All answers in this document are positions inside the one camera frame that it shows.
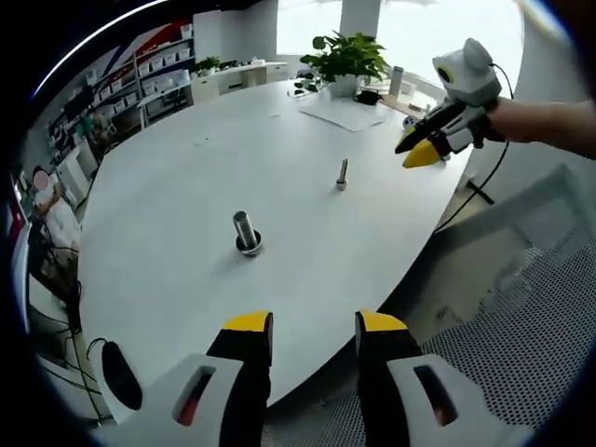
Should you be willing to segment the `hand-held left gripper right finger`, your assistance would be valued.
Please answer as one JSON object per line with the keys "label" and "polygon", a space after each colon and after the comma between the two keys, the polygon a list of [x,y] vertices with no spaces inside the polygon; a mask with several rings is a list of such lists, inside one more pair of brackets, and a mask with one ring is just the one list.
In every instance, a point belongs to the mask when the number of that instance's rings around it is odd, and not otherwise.
{"label": "hand-held left gripper right finger", "polygon": [[523,446],[533,436],[492,414],[481,388],[425,354],[391,315],[355,314],[357,391],[369,446]]}

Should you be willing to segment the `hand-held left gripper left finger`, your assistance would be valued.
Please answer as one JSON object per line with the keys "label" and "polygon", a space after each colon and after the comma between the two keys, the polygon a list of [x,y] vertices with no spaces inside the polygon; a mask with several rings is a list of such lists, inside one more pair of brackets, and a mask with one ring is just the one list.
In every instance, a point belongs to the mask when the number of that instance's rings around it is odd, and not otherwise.
{"label": "hand-held left gripper left finger", "polygon": [[239,315],[208,351],[181,360],[143,393],[102,446],[258,446],[271,393],[273,315]]}

